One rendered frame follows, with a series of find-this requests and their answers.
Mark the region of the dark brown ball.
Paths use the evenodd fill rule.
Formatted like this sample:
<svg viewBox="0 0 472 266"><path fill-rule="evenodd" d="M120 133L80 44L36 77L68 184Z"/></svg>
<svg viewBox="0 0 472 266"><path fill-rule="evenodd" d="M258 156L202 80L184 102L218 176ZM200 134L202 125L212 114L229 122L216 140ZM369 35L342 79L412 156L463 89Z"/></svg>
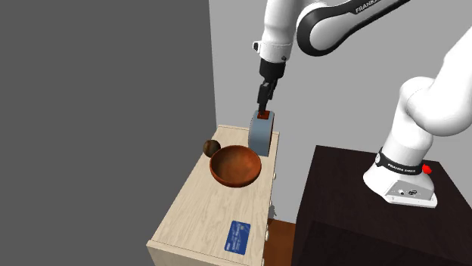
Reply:
<svg viewBox="0 0 472 266"><path fill-rule="evenodd" d="M203 144L203 153L211 158L215 152L221 149L221 145L218 141L216 140L207 140Z"/></svg>

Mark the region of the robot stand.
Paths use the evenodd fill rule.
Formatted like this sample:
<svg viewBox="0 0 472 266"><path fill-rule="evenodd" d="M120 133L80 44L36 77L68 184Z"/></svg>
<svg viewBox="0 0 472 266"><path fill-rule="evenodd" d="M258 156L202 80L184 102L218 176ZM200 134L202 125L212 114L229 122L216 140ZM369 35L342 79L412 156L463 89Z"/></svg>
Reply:
<svg viewBox="0 0 472 266"><path fill-rule="evenodd" d="M472 266L472 208L439 162L427 161L436 208L389 204L362 176L374 153L315 148L291 266Z"/></svg>

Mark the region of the blue-grey box with red button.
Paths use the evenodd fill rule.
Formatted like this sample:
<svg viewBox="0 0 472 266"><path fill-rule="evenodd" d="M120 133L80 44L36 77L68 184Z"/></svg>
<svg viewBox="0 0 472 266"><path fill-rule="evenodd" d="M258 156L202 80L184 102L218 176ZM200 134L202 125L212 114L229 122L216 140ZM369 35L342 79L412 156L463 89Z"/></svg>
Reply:
<svg viewBox="0 0 472 266"><path fill-rule="evenodd" d="M248 134L248 147L259 156L269 155L272 142L275 114L267 110L265 116L266 118L259 118L259 111L255 111Z"/></svg>

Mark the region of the brown wooden bowl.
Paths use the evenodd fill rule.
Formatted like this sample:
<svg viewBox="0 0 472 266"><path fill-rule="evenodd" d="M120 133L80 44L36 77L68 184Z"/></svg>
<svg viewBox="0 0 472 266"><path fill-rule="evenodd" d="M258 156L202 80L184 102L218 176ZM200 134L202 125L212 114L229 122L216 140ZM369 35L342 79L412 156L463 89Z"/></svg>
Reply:
<svg viewBox="0 0 472 266"><path fill-rule="evenodd" d="M230 145L210 157L210 173L226 187L242 188L252 184L262 170L259 156L248 147Z"/></svg>

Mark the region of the blue card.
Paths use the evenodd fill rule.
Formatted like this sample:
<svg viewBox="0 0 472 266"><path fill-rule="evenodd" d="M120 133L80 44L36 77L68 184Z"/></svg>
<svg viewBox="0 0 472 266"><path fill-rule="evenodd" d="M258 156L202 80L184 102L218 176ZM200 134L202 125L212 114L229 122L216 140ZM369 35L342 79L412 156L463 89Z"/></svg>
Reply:
<svg viewBox="0 0 472 266"><path fill-rule="evenodd" d="M232 221L224 250L239 255L245 255L249 240L251 225L240 221Z"/></svg>

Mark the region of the light wooden chest of drawers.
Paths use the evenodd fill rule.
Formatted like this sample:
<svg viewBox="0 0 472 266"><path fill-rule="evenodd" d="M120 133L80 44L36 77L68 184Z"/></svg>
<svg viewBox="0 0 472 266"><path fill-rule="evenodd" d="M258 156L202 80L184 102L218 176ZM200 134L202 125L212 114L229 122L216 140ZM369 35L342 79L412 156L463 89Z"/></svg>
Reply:
<svg viewBox="0 0 472 266"><path fill-rule="evenodd" d="M250 185L231 188L210 173L210 160L200 156L152 238L147 249L155 266L266 266L272 183L279 133L273 132L262 170ZM226 250L233 221L250 225L246 252Z"/></svg>

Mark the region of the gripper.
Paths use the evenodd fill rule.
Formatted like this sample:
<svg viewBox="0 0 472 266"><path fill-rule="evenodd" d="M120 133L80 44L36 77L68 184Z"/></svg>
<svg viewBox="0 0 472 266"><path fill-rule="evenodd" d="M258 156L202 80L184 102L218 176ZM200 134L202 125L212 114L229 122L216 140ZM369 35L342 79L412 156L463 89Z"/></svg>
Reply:
<svg viewBox="0 0 472 266"><path fill-rule="evenodd" d="M259 113L266 111L267 103L273 98L278 80L284 75L286 63L273 63L263 58L260 59L259 74L264 78L264 82L259 87L257 103Z"/></svg>

